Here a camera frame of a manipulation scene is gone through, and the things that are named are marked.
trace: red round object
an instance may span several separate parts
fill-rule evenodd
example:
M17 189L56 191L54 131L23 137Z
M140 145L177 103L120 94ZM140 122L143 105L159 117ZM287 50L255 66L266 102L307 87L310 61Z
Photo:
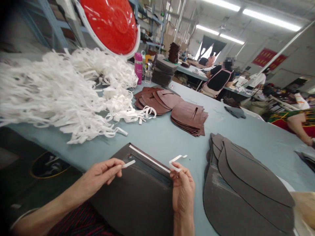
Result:
M105 47L123 55L133 50L138 29L128 0L81 0L81 6Z

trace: red banner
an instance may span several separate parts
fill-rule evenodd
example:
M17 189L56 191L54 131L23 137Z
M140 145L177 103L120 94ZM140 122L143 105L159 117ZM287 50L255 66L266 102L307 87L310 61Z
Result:
M277 54L277 52L272 51L270 49L264 48L260 54L255 58L252 62L255 65L264 67L270 60ZM270 70L274 70L278 65L280 65L287 56L280 55L271 65Z

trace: worker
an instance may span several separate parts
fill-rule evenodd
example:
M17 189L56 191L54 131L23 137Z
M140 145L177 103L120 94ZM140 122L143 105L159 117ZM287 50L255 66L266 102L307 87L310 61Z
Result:
M315 107L315 95L311 94L306 99L307 103L310 105L310 107Z
M259 88L262 89L265 82L266 82L266 77L269 73L270 68L268 67L265 69L262 73L260 74L253 74L252 76L249 77L249 80L247 82L247 88L249 89L254 89L254 88Z
M206 64L206 67L212 67L215 61L216 61L216 56L212 52L210 53L210 56L208 57L208 62Z
M280 112L271 115L268 122L295 133L306 145L312 146L315 137L315 108Z
M109 185L123 175L122 160L112 158L93 165L60 196L13 226L13 233L23 235L119 235L88 202L103 184ZM195 235L195 183L187 168L173 162L174 236Z
M233 58L226 58L223 65L218 65L210 70L206 74L209 80L202 85L201 92L215 98L223 87L230 87L234 79L233 62Z

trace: ceiling light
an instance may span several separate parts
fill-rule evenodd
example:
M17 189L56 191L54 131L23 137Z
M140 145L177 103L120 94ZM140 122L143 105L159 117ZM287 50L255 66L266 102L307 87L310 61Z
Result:
M239 6L225 2L225 1L222 1L222 0L204 0L204 1L218 5L218 6L221 6L221 7L224 7L224 8L228 8L228 9L233 10L233 11L239 11L240 10Z
M236 42L236 43L239 43L239 44L244 44L243 41L240 41L240 40L238 40L238 39L232 38L232 37L227 36L227 35L225 35L225 34L220 34L220 37L225 38L225 39L228 39L228 40L231 40L231 41Z
M299 26L287 23L287 22L279 20L277 18L274 18L274 17L271 17L271 16L267 16L267 15L258 13L256 11L249 10L249 9L245 9L243 11L243 13L245 15L252 16L252 17L257 18L259 20L262 20L262 21L265 21L265 22L269 22L271 24L274 24L274 25L277 25L277 26L280 26L280 27L283 27L283 28L286 28L286 29L289 29L289 30L292 30L292 31L299 31L301 29L301 27L299 27Z
M207 32L209 32L209 33L211 33L211 34L219 35L219 32L216 32L216 31L214 31L214 30L208 29L208 28L203 27L203 26L201 26L201 25L196 25L196 28L197 28L197 29L204 30L204 31L207 31Z

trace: pink water bottle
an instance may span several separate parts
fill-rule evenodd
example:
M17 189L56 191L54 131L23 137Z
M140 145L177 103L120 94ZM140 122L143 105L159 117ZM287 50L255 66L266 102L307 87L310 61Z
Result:
M138 76L138 83L142 83L142 55L139 52L135 53L135 73Z

